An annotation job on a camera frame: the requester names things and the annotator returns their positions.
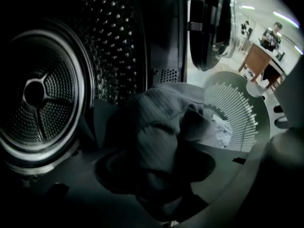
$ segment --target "ceiling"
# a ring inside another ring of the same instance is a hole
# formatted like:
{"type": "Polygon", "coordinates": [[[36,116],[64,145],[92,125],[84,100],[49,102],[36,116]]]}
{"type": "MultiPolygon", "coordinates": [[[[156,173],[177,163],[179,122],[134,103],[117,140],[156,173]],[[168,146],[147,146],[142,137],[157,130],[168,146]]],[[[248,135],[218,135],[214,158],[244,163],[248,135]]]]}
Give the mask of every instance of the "ceiling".
{"type": "Polygon", "coordinates": [[[242,13],[265,28],[272,27],[276,21],[280,22],[283,25],[280,33],[292,40],[302,51],[304,50],[304,39],[300,29],[273,14],[273,11],[276,11],[297,22],[295,15],[281,0],[242,0],[241,3],[255,8],[255,10],[242,9],[242,13]]]}

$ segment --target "wooden table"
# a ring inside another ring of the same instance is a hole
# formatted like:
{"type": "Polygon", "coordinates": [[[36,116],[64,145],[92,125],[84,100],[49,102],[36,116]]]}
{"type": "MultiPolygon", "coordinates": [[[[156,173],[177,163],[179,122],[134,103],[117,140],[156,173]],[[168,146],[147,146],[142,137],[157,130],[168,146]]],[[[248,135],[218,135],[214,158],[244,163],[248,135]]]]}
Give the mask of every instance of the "wooden table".
{"type": "Polygon", "coordinates": [[[256,43],[252,44],[238,71],[240,72],[245,65],[247,65],[255,74],[251,80],[252,82],[255,82],[257,77],[264,72],[268,65],[271,65],[278,72],[278,74],[275,74],[268,79],[269,84],[266,87],[267,89],[274,84],[280,76],[286,76],[280,61],[273,55],[273,53],[256,43]]]}

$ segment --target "gray cloth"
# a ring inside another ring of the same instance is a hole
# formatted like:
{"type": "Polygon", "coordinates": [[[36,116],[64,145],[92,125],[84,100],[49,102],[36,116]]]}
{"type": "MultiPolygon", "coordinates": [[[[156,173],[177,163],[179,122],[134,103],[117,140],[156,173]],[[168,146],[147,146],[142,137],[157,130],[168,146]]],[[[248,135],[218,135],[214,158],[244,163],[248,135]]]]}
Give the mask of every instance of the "gray cloth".
{"type": "Polygon", "coordinates": [[[179,139],[198,141],[210,127],[203,113],[202,88],[186,83],[155,85],[115,115],[110,131],[119,137],[111,143],[133,149],[140,168],[171,174],[179,139]]]}

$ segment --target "ceiling light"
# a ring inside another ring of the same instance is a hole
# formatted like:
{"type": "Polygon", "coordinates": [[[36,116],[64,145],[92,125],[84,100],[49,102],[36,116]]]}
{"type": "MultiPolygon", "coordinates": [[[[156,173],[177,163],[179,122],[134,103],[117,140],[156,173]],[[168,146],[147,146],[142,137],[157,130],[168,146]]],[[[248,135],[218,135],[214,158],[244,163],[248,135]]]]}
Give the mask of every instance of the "ceiling light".
{"type": "Polygon", "coordinates": [[[245,5],[243,5],[242,6],[242,8],[244,8],[244,9],[248,9],[248,10],[255,10],[255,8],[254,7],[251,7],[251,6],[245,6],[245,5]]]}
{"type": "Polygon", "coordinates": [[[295,26],[295,27],[299,28],[299,25],[298,25],[296,22],[294,22],[294,21],[293,21],[293,20],[291,20],[290,18],[288,18],[288,17],[284,16],[283,14],[280,14],[280,13],[274,12],[274,15],[276,15],[276,16],[278,16],[278,17],[280,17],[281,19],[286,20],[287,22],[291,23],[293,26],[295,26]]]}
{"type": "Polygon", "coordinates": [[[303,55],[303,52],[299,49],[299,47],[297,47],[297,46],[294,46],[294,47],[301,55],[303,55]]]}

